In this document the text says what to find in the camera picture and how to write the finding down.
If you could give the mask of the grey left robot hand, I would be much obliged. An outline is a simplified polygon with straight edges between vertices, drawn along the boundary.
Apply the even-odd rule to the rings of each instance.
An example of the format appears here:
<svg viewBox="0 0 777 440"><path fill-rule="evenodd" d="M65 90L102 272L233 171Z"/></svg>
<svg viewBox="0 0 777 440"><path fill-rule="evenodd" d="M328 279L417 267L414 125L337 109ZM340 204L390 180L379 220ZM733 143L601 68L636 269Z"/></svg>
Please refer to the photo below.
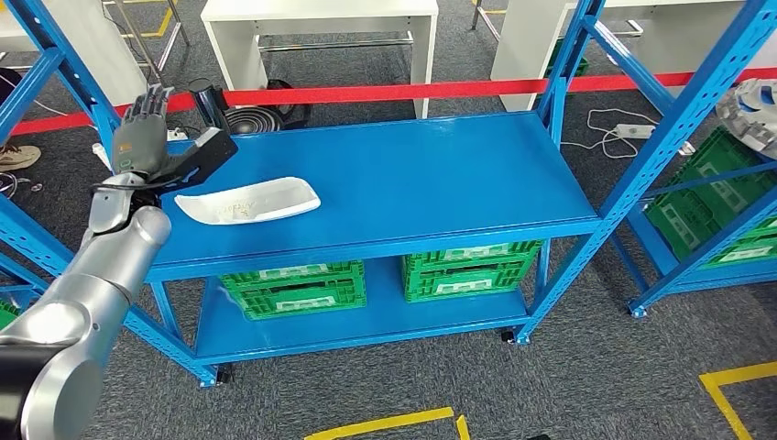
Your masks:
<svg viewBox="0 0 777 440"><path fill-rule="evenodd" d="M133 171L155 176L167 160L167 107L173 87L150 85L125 110L113 134L110 159L113 172Z"/></svg>

